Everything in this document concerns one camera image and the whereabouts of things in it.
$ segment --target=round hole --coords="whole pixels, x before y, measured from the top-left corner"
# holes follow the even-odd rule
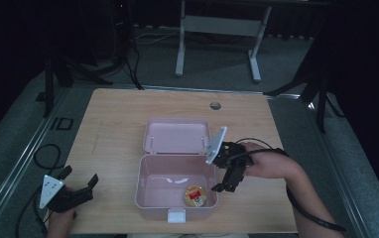
[[[219,110],[221,108],[221,105],[218,102],[211,102],[210,103],[210,108],[213,109],[213,110]]]

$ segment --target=black strap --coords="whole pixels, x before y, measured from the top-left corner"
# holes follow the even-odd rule
[[[304,211],[300,206],[299,204],[296,202],[294,196],[292,195],[292,192],[289,190],[289,188],[286,186],[286,192],[288,193],[288,198],[289,198],[289,201],[291,202],[292,206],[301,214],[303,215],[304,217],[306,217],[307,219],[315,222],[316,224],[320,225],[320,226],[323,226],[327,229],[330,229],[330,230],[335,230],[335,231],[340,231],[340,232],[346,232],[347,230],[342,227],[342,226],[339,226],[339,225],[336,225],[336,224],[332,224],[332,223],[329,223],[329,222],[326,222],[324,220],[321,220],[319,218],[317,218],[316,216],[313,216],[309,213],[307,213],[306,211]]]

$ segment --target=wooden table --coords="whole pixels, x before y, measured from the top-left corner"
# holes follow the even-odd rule
[[[221,105],[210,108],[211,102]],[[96,89],[90,99],[67,165],[66,183],[84,187],[94,174],[99,183],[91,200],[77,210],[72,233],[283,233],[296,225],[282,179],[245,177],[234,193],[219,194],[211,216],[169,224],[143,219],[135,190],[146,124],[154,117],[200,118],[214,135],[227,126],[224,141],[246,137],[282,148],[267,99],[260,94]],[[218,170],[221,181],[225,170]]]

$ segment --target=gray floor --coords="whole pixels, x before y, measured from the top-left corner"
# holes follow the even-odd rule
[[[175,29],[145,30],[144,33],[170,34]],[[253,82],[247,51],[252,39],[235,44],[201,45],[188,36],[184,76],[175,77],[178,38],[153,42],[139,38],[137,75],[147,89],[196,89],[239,92],[264,92],[290,82],[311,41],[266,38],[258,56],[263,80]],[[129,53],[131,64],[136,54]],[[114,82],[113,88],[133,88],[127,69],[103,75]],[[58,107],[43,119],[44,104],[36,102],[44,90],[43,75],[31,80],[0,124],[0,237],[13,237],[16,221],[30,195],[42,182],[46,170],[36,167],[31,158],[40,146],[60,146],[60,164],[67,158],[92,90],[99,87],[87,79],[77,79],[72,88],[59,88]],[[303,85],[287,93],[299,94]],[[346,237],[379,237],[379,183],[367,164],[345,119],[326,112],[326,134],[317,130],[314,111],[293,96],[270,98],[270,106],[286,151],[308,172],[316,190],[336,220],[344,225]],[[55,118],[73,119],[69,131],[51,129]],[[57,157],[52,148],[39,153],[39,160],[50,165]],[[15,179],[13,168],[24,170]],[[29,208],[20,226],[21,237],[42,237]],[[296,237],[293,234],[255,234],[252,237]],[[112,237],[109,235],[73,235],[72,237]]]

